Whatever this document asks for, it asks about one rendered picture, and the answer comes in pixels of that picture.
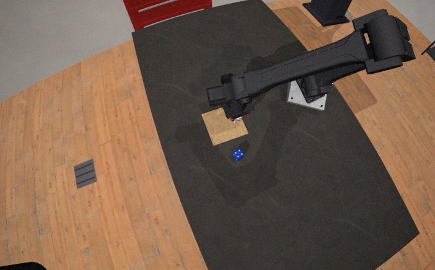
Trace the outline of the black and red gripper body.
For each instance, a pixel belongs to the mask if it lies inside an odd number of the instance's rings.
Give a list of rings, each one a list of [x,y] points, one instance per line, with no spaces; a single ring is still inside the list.
[[[254,110],[253,103],[240,105],[238,103],[234,103],[232,100],[230,100],[230,108],[226,103],[221,104],[221,106],[226,114],[226,118],[229,119],[231,117],[233,120],[241,116],[248,115],[250,114],[250,110]]]

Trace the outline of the tan flat mat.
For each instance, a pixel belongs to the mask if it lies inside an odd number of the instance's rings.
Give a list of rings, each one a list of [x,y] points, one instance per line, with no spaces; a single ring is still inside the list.
[[[213,146],[248,134],[243,120],[234,123],[226,118],[223,108],[201,114]]]

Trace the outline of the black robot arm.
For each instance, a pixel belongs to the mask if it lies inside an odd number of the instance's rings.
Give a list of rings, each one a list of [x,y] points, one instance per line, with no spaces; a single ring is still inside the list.
[[[334,43],[262,69],[221,76],[220,88],[207,89],[209,105],[226,103],[230,108],[230,100],[249,104],[252,98],[292,81],[297,82],[306,102],[312,103],[331,92],[330,85],[338,79],[365,69],[367,74],[395,69],[403,66],[402,62],[416,59],[407,26],[388,15],[386,9],[353,19],[352,23],[354,31]]]

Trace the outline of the blue dice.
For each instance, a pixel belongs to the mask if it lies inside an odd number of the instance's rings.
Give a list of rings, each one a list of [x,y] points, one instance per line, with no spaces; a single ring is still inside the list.
[[[233,156],[236,159],[236,161],[239,161],[244,157],[244,153],[241,151],[241,149],[237,149],[235,152],[233,152]]]

